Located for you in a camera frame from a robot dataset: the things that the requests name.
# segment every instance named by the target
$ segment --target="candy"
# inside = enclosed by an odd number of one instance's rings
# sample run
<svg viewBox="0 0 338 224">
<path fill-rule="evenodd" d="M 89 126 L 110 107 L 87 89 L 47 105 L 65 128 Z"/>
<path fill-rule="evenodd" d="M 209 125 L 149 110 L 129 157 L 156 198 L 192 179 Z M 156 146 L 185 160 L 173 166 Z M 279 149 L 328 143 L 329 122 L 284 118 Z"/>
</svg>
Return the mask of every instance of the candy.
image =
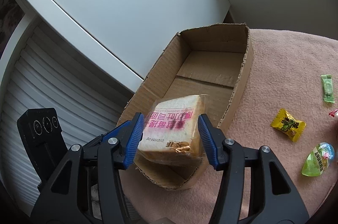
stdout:
<svg viewBox="0 0 338 224">
<path fill-rule="evenodd" d="M 305 126 L 306 123 L 304 121 L 296 120 L 283 108 L 279 110 L 271 123 L 271 127 L 288 135 L 293 142 L 298 140 Z"/>
<path fill-rule="evenodd" d="M 335 110 L 329 112 L 328 115 L 330 115 L 330 116 L 332 116 L 332 117 L 337 116 L 337 115 L 338 115 L 338 109 L 335 109 Z"/>
<path fill-rule="evenodd" d="M 334 103 L 335 97 L 333 95 L 333 84 L 331 74 L 322 74 L 323 84 L 323 99 L 325 102 Z"/>
<path fill-rule="evenodd" d="M 306 176 L 321 175 L 333 161 L 335 151 L 325 142 L 318 144 L 307 157 L 301 173 Z"/>
</svg>

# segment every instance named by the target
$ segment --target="white roller shutter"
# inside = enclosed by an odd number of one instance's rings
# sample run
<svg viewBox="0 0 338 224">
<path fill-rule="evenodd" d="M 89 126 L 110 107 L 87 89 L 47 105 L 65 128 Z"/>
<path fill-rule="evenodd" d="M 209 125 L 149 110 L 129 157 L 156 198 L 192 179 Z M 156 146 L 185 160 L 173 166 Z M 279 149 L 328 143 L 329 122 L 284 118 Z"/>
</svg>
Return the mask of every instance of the white roller shutter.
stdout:
<svg viewBox="0 0 338 224">
<path fill-rule="evenodd" d="M 112 130 L 131 96 L 44 22 L 37 26 L 15 64 L 1 113 L 3 176 L 12 195 L 30 205 L 39 195 L 40 179 L 16 127 L 28 108 L 55 108 L 69 148 Z"/>
</svg>

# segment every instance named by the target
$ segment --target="bread slice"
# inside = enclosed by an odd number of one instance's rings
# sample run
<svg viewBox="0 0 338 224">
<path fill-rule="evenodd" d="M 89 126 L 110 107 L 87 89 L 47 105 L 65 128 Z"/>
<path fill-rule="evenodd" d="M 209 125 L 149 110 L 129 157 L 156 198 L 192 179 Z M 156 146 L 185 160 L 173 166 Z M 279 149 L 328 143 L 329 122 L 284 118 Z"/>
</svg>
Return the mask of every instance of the bread slice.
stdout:
<svg viewBox="0 0 338 224">
<path fill-rule="evenodd" d="M 181 166 L 200 160 L 203 153 L 197 128 L 204 97 L 190 95 L 158 103 L 145 119 L 138 151 L 146 159 Z"/>
</svg>

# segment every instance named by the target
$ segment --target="printed label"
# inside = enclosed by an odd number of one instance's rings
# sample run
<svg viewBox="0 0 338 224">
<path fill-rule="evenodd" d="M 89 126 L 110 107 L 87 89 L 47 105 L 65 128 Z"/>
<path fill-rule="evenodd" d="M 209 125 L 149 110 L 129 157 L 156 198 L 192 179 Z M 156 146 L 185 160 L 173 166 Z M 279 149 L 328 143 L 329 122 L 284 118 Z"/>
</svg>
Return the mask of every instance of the printed label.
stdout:
<svg viewBox="0 0 338 224">
<path fill-rule="evenodd" d="M 164 142 L 164 139 L 150 138 L 150 137 L 147 137 L 146 140 L 155 141 L 155 142 Z"/>
<path fill-rule="evenodd" d="M 329 161 L 327 160 L 327 158 L 329 157 L 329 154 L 325 150 L 320 148 L 319 145 L 316 146 L 312 151 L 317 159 L 320 174 L 322 174 L 323 171 L 325 171 L 329 165 Z"/>
<path fill-rule="evenodd" d="M 185 122 L 192 118 L 195 108 L 156 109 L 146 115 L 144 127 L 159 129 L 182 129 Z"/>
</svg>

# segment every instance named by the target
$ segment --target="red candy wrapper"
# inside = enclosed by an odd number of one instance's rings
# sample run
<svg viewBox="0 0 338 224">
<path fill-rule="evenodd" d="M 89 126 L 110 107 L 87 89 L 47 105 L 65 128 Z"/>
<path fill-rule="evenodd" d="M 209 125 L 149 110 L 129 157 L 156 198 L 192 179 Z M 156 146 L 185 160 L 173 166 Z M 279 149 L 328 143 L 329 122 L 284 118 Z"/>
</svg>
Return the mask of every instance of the red candy wrapper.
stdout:
<svg viewBox="0 0 338 224">
<path fill-rule="evenodd" d="M 332 116 L 332 117 L 335 117 L 335 116 L 337 116 L 337 115 L 338 115 L 338 109 L 335 109 L 335 110 L 333 110 L 333 111 L 329 112 L 329 114 L 328 114 L 328 115 L 330 115 L 330 116 Z"/>
</svg>

